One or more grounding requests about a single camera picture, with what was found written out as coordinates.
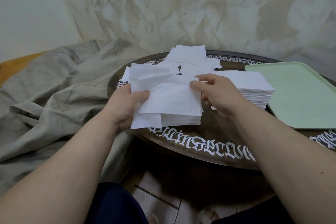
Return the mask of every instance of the table top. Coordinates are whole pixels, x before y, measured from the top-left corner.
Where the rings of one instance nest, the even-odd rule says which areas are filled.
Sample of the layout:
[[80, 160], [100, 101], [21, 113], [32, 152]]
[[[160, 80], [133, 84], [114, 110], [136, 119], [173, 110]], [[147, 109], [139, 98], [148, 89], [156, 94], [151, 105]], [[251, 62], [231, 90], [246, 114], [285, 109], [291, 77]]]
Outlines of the table top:
[[[249, 64], [275, 63], [278, 60], [238, 52], [206, 51], [207, 56], [220, 59], [220, 70], [241, 70]], [[169, 52], [150, 55], [131, 63], [158, 64]], [[126, 66], [119, 69], [110, 79], [107, 88], [108, 97], [115, 89], [126, 84], [120, 81]], [[336, 86], [336, 82], [326, 78]], [[182, 154], [217, 165], [259, 170], [253, 153], [241, 139], [234, 125], [219, 116], [217, 111], [202, 103], [204, 112], [200, 125], [172, 126], [159, 128], [140, 128], [131, 131], [145, 142], [162, 146], [168, 153]], [[336, 130], [298, 130], [311, 140], [336, 151]]]

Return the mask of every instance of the green tray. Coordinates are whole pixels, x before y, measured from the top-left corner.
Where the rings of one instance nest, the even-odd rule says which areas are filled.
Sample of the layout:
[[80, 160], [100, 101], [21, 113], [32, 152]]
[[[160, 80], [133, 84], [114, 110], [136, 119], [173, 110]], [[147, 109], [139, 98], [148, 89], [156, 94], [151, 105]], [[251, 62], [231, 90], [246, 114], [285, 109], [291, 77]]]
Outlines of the green tray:
[[268, 103], [273, 114], [296, 129], [336, 128], [336, 88], [308, 65], [280, 62], [247, 65], [275, 89]]

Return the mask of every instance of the left hand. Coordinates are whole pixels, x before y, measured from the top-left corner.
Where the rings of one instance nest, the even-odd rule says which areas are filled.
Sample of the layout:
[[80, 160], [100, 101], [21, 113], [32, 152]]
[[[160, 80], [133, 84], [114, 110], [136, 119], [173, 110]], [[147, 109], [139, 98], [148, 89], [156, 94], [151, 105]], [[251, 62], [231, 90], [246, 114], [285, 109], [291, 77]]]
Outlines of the left hand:
[[102, 112], [112, 118], [118, 130], [130, 127], [132, 117], [139, 102], [148, 99], [148, 90], [131, 94], [131, 84], [123, 85], [115, 90]]

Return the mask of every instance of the left arm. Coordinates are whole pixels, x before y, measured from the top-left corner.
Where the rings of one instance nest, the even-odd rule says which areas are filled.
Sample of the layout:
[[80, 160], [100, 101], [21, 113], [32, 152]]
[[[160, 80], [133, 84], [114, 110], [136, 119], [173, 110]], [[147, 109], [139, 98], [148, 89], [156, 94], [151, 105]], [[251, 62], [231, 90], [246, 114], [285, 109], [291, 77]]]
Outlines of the left arm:
[[148, 91], [117, 89], [64, 147], [0, 198], [0, 223], [84, 223], [116, 133]]

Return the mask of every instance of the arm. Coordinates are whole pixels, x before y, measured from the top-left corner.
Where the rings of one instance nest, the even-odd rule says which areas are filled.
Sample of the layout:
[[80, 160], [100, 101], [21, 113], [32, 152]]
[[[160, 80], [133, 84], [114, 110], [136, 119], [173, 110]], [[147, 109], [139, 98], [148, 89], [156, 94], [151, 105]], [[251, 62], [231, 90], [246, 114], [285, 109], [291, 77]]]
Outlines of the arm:
[[334, 223], [336, 154], [247, 101], [225, 77], [191, 82], [206, 103], [236, 125], [263, 174], [297, 223]]
[[84, 223], [115, 134], [148, 91], [117, 89], [105, 108], [43, 165], [0, 198], [1, 223]]

